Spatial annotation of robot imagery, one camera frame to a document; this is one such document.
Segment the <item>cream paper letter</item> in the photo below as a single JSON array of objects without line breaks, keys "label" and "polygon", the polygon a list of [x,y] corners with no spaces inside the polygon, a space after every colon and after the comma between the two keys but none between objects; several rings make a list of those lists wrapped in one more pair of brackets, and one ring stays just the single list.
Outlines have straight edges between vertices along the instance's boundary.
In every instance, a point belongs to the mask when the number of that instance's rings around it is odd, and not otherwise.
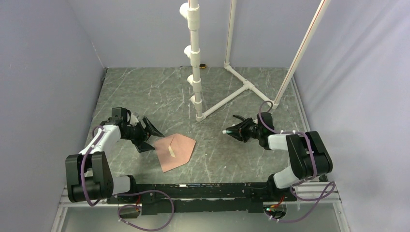
[{"label": "cream paper letter", "polygon": [[172,149],[171,146],[168,146],[168,150],[169,150],[170,156],[173,157],[173,158],[175,158],[176,155],[175,155],[175,153],[174,153],[174,151],[173,151],[173,149]]}]

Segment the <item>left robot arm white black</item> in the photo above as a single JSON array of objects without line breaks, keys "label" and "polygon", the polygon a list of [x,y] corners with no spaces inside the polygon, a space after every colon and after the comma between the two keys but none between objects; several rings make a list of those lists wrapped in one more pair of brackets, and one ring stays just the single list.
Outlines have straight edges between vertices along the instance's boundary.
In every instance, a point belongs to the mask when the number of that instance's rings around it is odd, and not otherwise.
[{"label": "left robot arm white black", "polygon": [[100,200],[120,196],[125,202],[138,199],[139,189],[132,175],[113,177],[107,154],[120,140],[130,141],[139,153],[154,150],[151,136],[164,135],[145,116],[138,118],[130,110],[115,107],[111,116],[92,131],[90,143],[78,154],[65,160],[68,198],[95,206]]}]

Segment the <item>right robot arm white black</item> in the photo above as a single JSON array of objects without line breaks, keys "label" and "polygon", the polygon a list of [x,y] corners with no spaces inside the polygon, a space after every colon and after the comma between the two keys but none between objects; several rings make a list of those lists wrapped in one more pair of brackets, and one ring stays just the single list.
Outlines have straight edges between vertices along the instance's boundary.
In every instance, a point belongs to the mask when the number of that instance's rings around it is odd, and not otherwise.
[{"label": "right robot arm white black", "polygon": [[285,189],[302,180],[315,178],[330,173],[333,162],[317,131],[305,133],[291,131],[276,131],[273,126],[272,114],[262,112],[253,118],[234,115],[240,123],[222,131],[234,139],[246,143],[256,139],[265,150],[282,150],[288,152],[289,165],[282,171],[273,174],[272,184],[266,188],[266,194],[273,201],[279,200],[285,194]]}]

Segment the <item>pink brown envelope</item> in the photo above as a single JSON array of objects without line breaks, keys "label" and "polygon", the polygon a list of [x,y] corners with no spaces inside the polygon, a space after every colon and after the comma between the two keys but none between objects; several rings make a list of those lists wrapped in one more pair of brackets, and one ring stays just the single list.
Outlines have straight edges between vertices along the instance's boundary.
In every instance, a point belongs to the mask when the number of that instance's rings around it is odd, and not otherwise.
[{"label": "pink brown envelope", "polygon": [[[162,172],[168,172],[190,161],[196,141],[182,134],[172,134],[154,142],[155,151]],[[171,146],[176,157],[170,156],[168,146]]]}]

